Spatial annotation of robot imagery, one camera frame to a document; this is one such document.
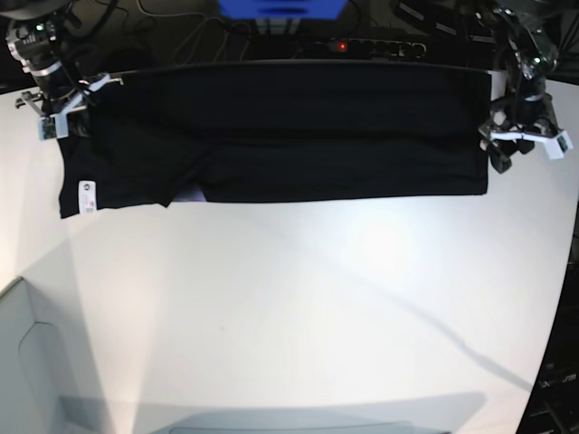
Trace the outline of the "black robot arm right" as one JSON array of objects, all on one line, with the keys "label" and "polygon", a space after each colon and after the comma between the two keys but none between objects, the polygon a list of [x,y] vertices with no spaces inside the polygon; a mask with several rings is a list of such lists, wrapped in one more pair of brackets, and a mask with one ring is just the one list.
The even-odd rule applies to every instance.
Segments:
[{"label": "black robot arm right", "polygon": [[87,137],[90,108],[97,104],[97,93],[114,82],[123,82],[107,72],[83,76],[67,57],[75,43],[87,42],[101,30],[118,4],[108,2],[103,16],[89,33],[76,37],[66,29],[66,24],[75,28],[82,26],[72,11],[72,1],[1,3],[1,16],[8,20],[7,49],[38,87],[36,92],[22,91],[14,107],[27,107],[36,114],[41,140]]}]

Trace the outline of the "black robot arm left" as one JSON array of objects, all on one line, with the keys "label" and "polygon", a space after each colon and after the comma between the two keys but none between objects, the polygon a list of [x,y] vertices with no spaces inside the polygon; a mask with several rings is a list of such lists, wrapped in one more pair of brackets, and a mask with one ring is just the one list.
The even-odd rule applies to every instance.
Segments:
[{"label": "black robot arm left", "polygon": [[571,146],[558,126],[547,75],[555,70],[559,51],[547,35],[545,20],[555,1],[476,1],[475,14],[497,44],[503,62],[505,94],[490,103],[489,118],[479,126],[481,143],[494,170],[505,173],[515,153],[527,154],[539,144],[559,159]]}]

